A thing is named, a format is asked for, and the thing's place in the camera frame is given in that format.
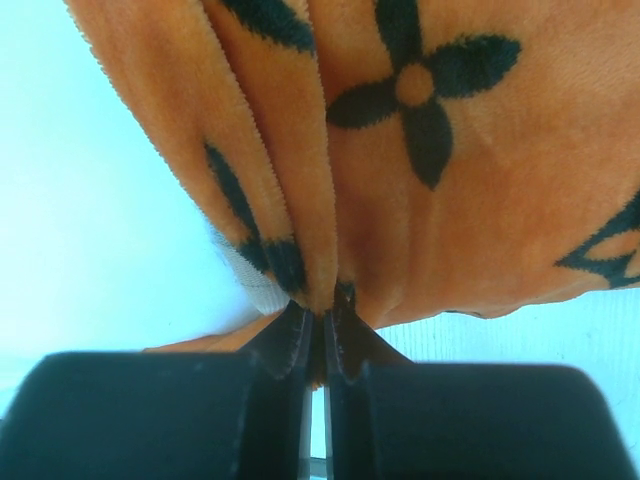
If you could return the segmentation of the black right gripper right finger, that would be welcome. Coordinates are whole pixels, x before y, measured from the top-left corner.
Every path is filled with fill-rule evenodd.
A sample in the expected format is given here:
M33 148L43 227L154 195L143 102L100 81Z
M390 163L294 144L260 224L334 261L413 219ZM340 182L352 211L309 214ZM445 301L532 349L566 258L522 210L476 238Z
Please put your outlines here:
M594 382L559 365L415 363L337 293L324 319L332 479L626 479Z

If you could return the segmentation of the orange black patterned pillowcase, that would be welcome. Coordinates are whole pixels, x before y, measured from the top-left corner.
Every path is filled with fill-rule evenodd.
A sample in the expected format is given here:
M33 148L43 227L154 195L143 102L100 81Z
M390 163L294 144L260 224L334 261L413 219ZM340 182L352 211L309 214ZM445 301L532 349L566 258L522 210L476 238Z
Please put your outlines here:
M374 328L639 284L635 1L72 1L241 259Z

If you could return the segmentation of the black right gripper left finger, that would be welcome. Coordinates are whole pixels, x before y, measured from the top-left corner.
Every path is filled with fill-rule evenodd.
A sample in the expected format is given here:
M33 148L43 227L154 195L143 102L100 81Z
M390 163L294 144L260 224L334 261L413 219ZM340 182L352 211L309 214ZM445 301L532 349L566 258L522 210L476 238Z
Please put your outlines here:
M314 319L288 307L235 353L64 352L1 424L5 479L305 479Z

